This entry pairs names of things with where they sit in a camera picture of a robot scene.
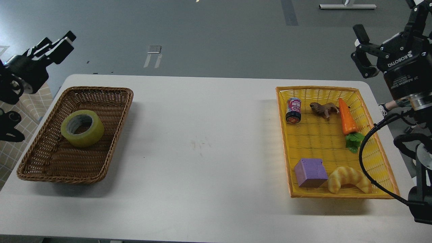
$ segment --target can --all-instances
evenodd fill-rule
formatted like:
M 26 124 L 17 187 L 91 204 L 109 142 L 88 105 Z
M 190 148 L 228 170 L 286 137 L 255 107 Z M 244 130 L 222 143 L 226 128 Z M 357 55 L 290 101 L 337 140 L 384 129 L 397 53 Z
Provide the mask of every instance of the can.
M 300 112 L 302 101 L 298 97 L 289 98 L 286 102 L 286 115 L 285 120 L 288 123 L 296 124 L 302 119 Z

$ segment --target white table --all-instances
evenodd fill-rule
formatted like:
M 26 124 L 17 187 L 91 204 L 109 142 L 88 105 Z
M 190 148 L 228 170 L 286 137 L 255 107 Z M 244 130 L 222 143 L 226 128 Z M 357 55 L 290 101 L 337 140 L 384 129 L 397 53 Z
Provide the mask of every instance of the white table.
M 72 75 L 59 94 L 88 85 L 128 87 L 135 93 L 106 178 L 85 186 L 10 176 L 0 192 L 0 234 L 430 242 L 432 226 L 415 223 L 408 207 L 396 200 L 289 196 L 275 87 L 358 88 L 377 122 L 382 116 L 366 83 Z M 406 198 L 413 182 L 388 128 L 378 134 Z

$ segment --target wicker basket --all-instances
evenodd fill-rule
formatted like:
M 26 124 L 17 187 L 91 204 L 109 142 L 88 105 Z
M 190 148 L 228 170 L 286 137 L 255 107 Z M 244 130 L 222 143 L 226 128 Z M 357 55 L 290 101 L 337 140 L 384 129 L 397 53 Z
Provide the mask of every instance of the wicker basket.
M 18 177 L 74 184 L 104 179 L 132 98 L 133 92 L 127 88 L 79 86 L 65 90 L 18 166 Z M 82 109 L 94 111 L 105 131 L 96 144 L 76 148 L 61 135 L 60 126 L 68 115 Z
M 338 194 L 327 189 L 327 182 L 319 188 L 300 188 L 294 172 L 294 166 L 301 158 L 321 158 L 330 175 L 339 166 L 349 166 L 361 170 L 358 154 L 345 148 L 345 136 L 342 133 L 340 115 L 331 114 L 327 121 L 312 113 L 309 104 L 333 102 L 337 106 L 342 98 L 350 106 L 351 114 L 360 133 L 366 135 L 373 127 L 372 119 L 358 89 L 327 86 L 292 86 L 277 87 L 280 124 L 284 145 L 286 172 L 289 192 L 292 198 L 381 198 L 392 197 L 373 186 L 370 194 L 365 194 L 353 185 L 344 185 Z M 291 97 L 302 100 L 302 119 L 299 123 L 287 124 L 285 121 L 286 102 Z M 363 163 L 369 174 L 386 189 L 399 194 L 390 164 L 382 148 L 378 135 L 375 134 L 363 151 Z

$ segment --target yellow plastic basket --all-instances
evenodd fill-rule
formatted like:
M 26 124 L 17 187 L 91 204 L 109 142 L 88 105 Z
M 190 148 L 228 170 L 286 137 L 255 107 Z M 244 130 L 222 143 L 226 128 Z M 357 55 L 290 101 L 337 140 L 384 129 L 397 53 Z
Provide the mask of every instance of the yellow plastic basket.
M 351 153 L 345 148 L 345 135 L 339 114 L 331 114 L 330 120 L 315 115 L 309 104 L 333 102 L 339 106 L 342 98 L 350 107 L 360 133 L 366 135 L 373 127 L 373 122 L 358 89 L 330 86 L 291 86 L 277 87 L 280 124 L 284 145 L 286 172 L 289 193 L 292 198 L 379 198 L 392 199 L 390 195 L 373 186 L 372 193 L 366 194 L 353 185 L 344 185 L 338 194 L 327 189 L 327 182 L 319 188 L 301 188 L 297 183 L 294 166 L 301 158 L 321 158 L 330 175 L 339 166 L 349 166 L 361 170 L 358 153 Z M 297 124 L 285 121 L 286 102 L 291 97 L 302 101 L 302 119 Z M 363 150 L 363 163 L 368 173 L 389 191 L 399 195 L 387 156 L 378 135 L 367 142 Z

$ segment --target toy carrot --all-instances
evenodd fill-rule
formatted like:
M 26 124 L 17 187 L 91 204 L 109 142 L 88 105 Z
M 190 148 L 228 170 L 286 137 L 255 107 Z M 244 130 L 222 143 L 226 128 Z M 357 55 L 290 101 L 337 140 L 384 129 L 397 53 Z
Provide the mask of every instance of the toy carrot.
M 365 136 L 359 133 L 359 127 L 357 127 L 357 124 L 349 111 L 348 105 L 341 98 L 339 98 L 339 111 L 340 118 L 342 119 L 342 132 L 346 135 L 345 147 L 347 147 L 351 152 L 357 153 Z

